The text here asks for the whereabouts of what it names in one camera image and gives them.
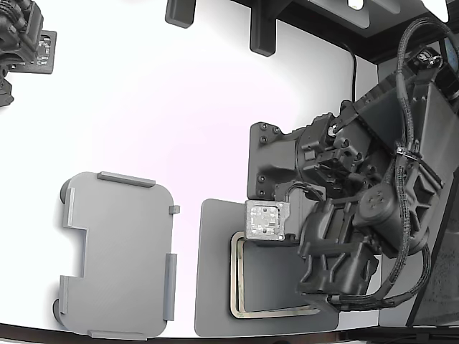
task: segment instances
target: bolt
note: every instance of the bolt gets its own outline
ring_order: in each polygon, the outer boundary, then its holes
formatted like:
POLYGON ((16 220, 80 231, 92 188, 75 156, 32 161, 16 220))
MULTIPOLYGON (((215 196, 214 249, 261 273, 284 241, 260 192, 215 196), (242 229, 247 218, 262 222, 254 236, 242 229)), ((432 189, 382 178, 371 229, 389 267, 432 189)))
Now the bolt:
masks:
POLYGON ((330 136, 331 138, 334 138, 336 136, 336 133, 335 133, 335 129, 337 128, 338 126, 336 124, 333 124, 331 127, 328 128, 328 136, 330 136))

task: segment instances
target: black plastic part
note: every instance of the black plastic part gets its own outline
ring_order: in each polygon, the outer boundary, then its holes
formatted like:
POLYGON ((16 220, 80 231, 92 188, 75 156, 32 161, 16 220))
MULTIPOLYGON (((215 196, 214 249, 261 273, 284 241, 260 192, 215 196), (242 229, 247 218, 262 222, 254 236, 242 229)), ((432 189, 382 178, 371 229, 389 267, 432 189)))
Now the black plastic part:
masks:
POLYGON ((0 107, 8 106, 14 101, 11 84, 5 79, 7 73, 8 69, 0 66, 0 107))
POLYGON ((194 22, 195 9, 196 0, 168 0, 166 22, 187 29, 194 22))
POLYGON ((292 0, 254 0, 250 22, 250 49, 263 56, 275 53, 276 19, 292 0))
POLYGON ((459 222, 459 212, 458 212, 458 191, 459 191, 459 169, 454 172, 454 179, 453 184, 451 186, 450 194, 448 197, 448 202, 446 204, 446 209, 443 214, 442 223, 440 225, 440 230, 437 235, 437 240, 435 241, 435 246, 433 247, 432 251, 432 274, 430 276, 430 281, 420 290, 418 293, 415 303, 412 307, 410 316, 407 320, 407 326, 413 325, 441 325, 443 323, 451 323, 454 321, 459 320, 459 310, 457 309, 457 297, 456 291, 453 292, 453 295, 446 296, 443 290, 447 289, 447 282, 445 281, 445 277, 447 276, 454 276, 456 274, 455 268, 457 264, 455 263, 455 259, 449 257, 451 251, 449 243, 444 244, 444 238, 447 230, 450 230, 448 236, 453 239, 451 243, 455 243, 455 237, 457 236, 457 232, 455 229, 457 227, 457 223, 459 222), (443 256, 450 258, 449 264, 444 264, 443 266, 438 266, 436 264, 437 258, 440 254, 440 251, 444 250, 443 256), (432 302, 435 305, 440 307, 431 307, 432 302), (423 307, 422 314, 418 313, 418 310, 423 307))
POLYGON ((12 73, 52 74, 55 66, 57 32, 42 31, 37 57, 30 63, 9 65, 12 73))
POLYGON ((352 226, 358 202, 359 197, 319 202, 306 219, 298 249, 306 262, 298 292, 306 301, 311 295, 366 294, 378 267, 377 243, 352 226))

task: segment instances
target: cable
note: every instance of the cable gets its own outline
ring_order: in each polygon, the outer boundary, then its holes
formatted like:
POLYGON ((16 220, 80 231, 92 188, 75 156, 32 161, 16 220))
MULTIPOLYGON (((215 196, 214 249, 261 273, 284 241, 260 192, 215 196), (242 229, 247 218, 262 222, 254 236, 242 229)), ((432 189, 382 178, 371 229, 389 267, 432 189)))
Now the cable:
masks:
POLYGON ((352 72, 352 102, 356 102, 356 79, 357 79, 357 57, 352 51, 352 49, 346 43, 341 43, 343 47, 346 48, 348 52, 351 53, 352 59, 354 61, 354 71, 352 72))
POLYGON ((403 302, 406 302, 413 298, 429 280, 431 269, 432 258, 430 256, 429 247, 426 244, 422 248, 422 273, 416 285, 407 292, 384 299, 383 302, 386 303, 386 308, 396 307, 398 305, 401 305, 403 302))
POLYGON ((323 199, 323 196, 321 193, 319 193, 317 190, 315 190, 311 185, 307 183, 296 183, 293 184, 288 190, 287 190, 287 198, 290 197, 290 194, 292 193, 293 190, 296 188, 300 188, 301 190, 304 190, 306 192, 311 192, 314 194, 315 197, 317 197, 318 201, 325 201, 323 199))
POLYGON ((455 35, 451 31, 451 29, 440 21, 431 18, 421 18, 412 22, 404 32, 402 39, 400 40, 399 49, 397 53, 396 83, 397 98, 399 99, 399 103, 404 114, 404 126, 406 130, 406 138, 404 140, 404 144, 409 151, 412 150, 414 143, 414 125, 410 107, 410 99, 408 97, 407 86, 403 75, 404 56, 407 53, 408 41, 410 40, 413 33, 420 27, 426 25, 434 26, 437 29, 443 30, 446 36, 450 39, 451 44, 454 46, 454 50, 459 58, 458 40, 455 38, 455 35))

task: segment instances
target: black mount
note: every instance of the black mount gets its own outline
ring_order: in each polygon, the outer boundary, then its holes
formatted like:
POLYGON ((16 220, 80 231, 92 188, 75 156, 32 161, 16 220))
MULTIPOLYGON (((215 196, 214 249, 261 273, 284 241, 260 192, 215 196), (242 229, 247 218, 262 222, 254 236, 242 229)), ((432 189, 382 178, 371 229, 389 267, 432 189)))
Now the black mount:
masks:
MULTIPOLYGON (((420 17, 435 16, 430 12, 404 21, 383 32, 365 38, 337 21, 304 7, 293 0, 231 0, 252 9, 250 49, 264 56, 275 53, 276 19, 308 32, 338 47, 348 46, 355 55, 374 64, 387 61, 397 56, 399 38, 412 20, 420 17)), ((168 0, 166 22, 187 28, 193 24, 196 0, 168 0)), ((448 26, 459 32, 459 2, 448 4, 450 21, 448 26)), ((444 38, 438 30, 430 28, 416 32, 408 50, 422 44, 430 44, 444 38)))
POLYGON ((194 22, 196 0, 167 0, 166 22, 189 28, 194 22))
MULTIPOLYGON (((276 19, 292 0, 254 0, 251 5, 250 50, 263 56, 275 53, 276 19)), ((166 22, 188 28, 193 24, 196 0, 168 0, 166 22)))

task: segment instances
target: white backdrop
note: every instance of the white backdrop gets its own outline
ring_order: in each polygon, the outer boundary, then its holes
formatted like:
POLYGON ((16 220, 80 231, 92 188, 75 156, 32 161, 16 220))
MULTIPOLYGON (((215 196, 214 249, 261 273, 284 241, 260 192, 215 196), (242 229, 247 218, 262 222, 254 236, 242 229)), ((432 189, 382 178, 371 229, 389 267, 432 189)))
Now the white backdrop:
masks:
MULTIPOLYGON (((59 191, 83 171, 150 178, 181 213, 176 321, 164 337, 193 337, 203 200, 245 200, 249 129, 287 133, 351 96, 348 52, 278 23, 277 52, 249 48, 250 10, 198 0, 189 29, 164 21, 166 0, 39 0, 58 31, 53 75, 12 75, 0 110, 0 323, 61 330, 59 277, 80 275, 82 237, 60 226, 59 191)), ((377 83, 359 59, 357 95, 377 83)), ((377 324, 344 315, 340 328, 377 324)))

